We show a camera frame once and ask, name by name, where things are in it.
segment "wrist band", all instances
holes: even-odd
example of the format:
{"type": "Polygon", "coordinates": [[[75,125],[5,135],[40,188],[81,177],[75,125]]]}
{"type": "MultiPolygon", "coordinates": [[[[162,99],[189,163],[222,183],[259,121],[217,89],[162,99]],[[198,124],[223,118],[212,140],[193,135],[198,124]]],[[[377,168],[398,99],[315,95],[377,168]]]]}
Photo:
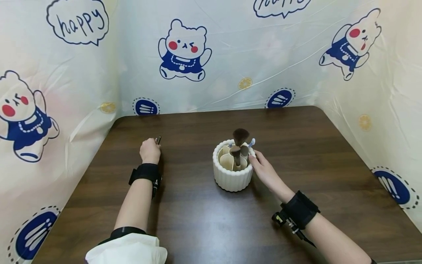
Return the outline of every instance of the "wrist band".
{"type": "Polygon", "coordinates": [[[129,179],[129,185],[132,185],[132,183],[137,179],[150,180],[152,182],[152,198],[154,198],[155,193],[160,187],[161,178],[157,164],[144,163],[132,171],[129,179]]]}
{"type": "Polygon", "coordinates": [[[318,207],[301,191],[298,191],[287,204],[281,204],[281,207],[300,230],[304,230],[317,212],[320,212],[318,207]]]}

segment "white fabric backdrop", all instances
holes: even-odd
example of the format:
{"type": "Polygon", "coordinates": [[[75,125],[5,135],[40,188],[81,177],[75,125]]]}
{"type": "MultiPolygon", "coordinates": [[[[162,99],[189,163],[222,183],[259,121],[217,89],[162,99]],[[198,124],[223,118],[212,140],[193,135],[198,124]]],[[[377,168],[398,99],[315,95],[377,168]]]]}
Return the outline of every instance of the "white fabric backdrop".
{"type": "Polygon", "coordinates": [[[113,121],[316,105],[422,230],[418,0],[0,1],[0,262],[30,262],[113,121]]]}

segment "bear's blue shirt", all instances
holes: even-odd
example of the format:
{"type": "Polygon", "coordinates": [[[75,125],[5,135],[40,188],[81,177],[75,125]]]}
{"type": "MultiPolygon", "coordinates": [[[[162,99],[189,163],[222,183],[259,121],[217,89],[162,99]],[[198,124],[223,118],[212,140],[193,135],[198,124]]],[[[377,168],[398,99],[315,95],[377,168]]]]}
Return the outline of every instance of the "bear's blue shirt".
{"type": "Polygon", "coordinates": [[[25,124],[24,121],[22,122],[8,121],[9,130],[8,130],[7,140],[14,141],[13,150],[15,151],[21,150],[24,147],[32,146],[35,142],[37,142],[38,140],[41,140],[47,135],[49,128],[51,127],[51,119],[45,113],[43,113],[38,107],[35,107],[34,115],[37,117],[37,119],[31,124],[25,124]],[[22,126],[22,129],[27,131],[27,130],[31,130],[34,126],[40,124],[41,122],[42,124],[39,127],[43,130],[42,133],[38,133],[36,129],[30,132],[24,133],[19,127],[19,123],[20,123],[22,126]]]}
{"type": "Polygon", "coordinates": [[[360,56],[355,55],[353,52],[351,52],[348,48],[349,45],[350,43],[347,41],[346,37],[344,37],[341,40],[333,43],[331,45],[331,48],[327,50],[327,54],[333,58],[338,59],[339,61],[341,61],[342,64],[348,66],[351,72],[354,72],[354,69],[356,68],[356,64],[360,56]],[[347,52],[347,54],[349,54],[347,56],[347,60],[343,58],[346,55],[346,53],[344,52],[347,52]]]}
{"type": "Polygon", "coordinates": [[[199,73],[202,71],[200,58],[201,56],[195,59],[190,59],[189,62],[181,61],[177,59],[176,55],[174,55],[170,51],[167,51],[164,57],[162,58],[163,62],[161,63],[161,66],[170,71],[177,71],[180,73],[199,73]],[[176,63],[182,64],[184,66],[184,69],[181,70],[180,65],[176,63]]]}

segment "wooden table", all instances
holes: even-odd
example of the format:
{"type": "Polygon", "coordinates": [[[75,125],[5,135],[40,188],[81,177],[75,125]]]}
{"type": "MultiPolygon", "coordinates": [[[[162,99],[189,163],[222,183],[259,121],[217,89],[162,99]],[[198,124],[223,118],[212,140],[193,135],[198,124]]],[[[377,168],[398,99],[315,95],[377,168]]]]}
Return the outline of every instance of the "wooden table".
{"type": "Polygon", "coordinates": [[[236,128],[249,130],[287,185],[375,260],[422,259],[422,234],[325,114],[303,106],[118,119],[34,263],[84,262],[112,231],[141,142],[158,135],[164,186],[147,231],[167,248],[167,263],[319,263],[315,250],[272,223],[279,202],[256,175],[237,193],[215,183],[212,152],[236,128]]]}

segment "cartoon bear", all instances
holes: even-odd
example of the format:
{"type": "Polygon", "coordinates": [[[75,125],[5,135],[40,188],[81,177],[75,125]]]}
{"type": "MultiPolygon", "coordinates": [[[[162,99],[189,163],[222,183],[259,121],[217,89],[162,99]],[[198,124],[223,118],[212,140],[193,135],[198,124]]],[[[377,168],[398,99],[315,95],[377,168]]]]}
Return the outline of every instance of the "cartoon bear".
{"type": "Polygon", "coordinates": [[[356,24],[344,25],[336,34],[331,48],[319,60],[321,66],[334,64],[340,67],[345,81],[353,77],[354,70],[369,58],[369,49],[381,34],[378,19],[381,10],[373,9],[356,24]]]}
{"type": "Polygon", "coordinates": [[[0,76],[0,139],[13,141],[16,156],[38,162],[49,139],[59,135],[57,122],[46,113],[41,91],[32,92],[14,71],[0,76]]]}
{"type": "Polygon", "coordinates": [[[179,19],[171,22],[167,38],[158,42],[163,62],[160,73],[165,79],[186,77],[199,82],[205,78],[202,67],[209,61],[212,51],[205,48],[207,29],[183,26],[179,19]]]}

